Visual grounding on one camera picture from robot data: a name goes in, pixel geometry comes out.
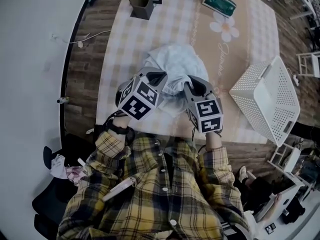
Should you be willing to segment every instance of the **white plastic basket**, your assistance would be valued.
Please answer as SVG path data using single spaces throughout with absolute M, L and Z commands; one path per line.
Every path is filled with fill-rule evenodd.
M 251 65 L 230 90 L 253 129 L 280 147 L 300 113 L 299 101 L 279 56 Z

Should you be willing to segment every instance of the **hand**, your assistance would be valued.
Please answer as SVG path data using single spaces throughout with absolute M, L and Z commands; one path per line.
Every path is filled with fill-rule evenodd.
M 277 194 L 274 200 L 274 204 L 277 205 L 281 200 L 282 194 Z

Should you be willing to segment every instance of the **black strap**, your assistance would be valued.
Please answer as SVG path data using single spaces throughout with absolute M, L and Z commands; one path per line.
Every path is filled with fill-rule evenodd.
M 105 125 L 105 131 L 108 131 L 108 130 L 112 130 L 114 131 L 116 134 L 121 134 L 121 135 L 127 135 L 127 133 L 129 132 L 129 127 L 127 128 L 121 128 L 121 127 L 118 127 L 118 126 L 115 126 L 114 125 L 114 120 L 113 119 L 109 119 Z

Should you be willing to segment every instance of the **white wall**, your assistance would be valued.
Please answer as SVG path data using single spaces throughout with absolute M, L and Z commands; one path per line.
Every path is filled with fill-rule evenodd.
M 69 40 L 85 0 L 0 0 L 0 230 L 43 239 L 32 200 L 48 185 L 45 145 L 60 148 L 59 105 Z

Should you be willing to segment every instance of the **shirt button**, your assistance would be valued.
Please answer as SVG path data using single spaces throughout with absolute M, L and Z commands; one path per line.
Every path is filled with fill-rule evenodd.
M 172 226 L 175 226 L 175 225 L 177 225 L 177 222 L 174 219 L 170 219 L 170 224 Z

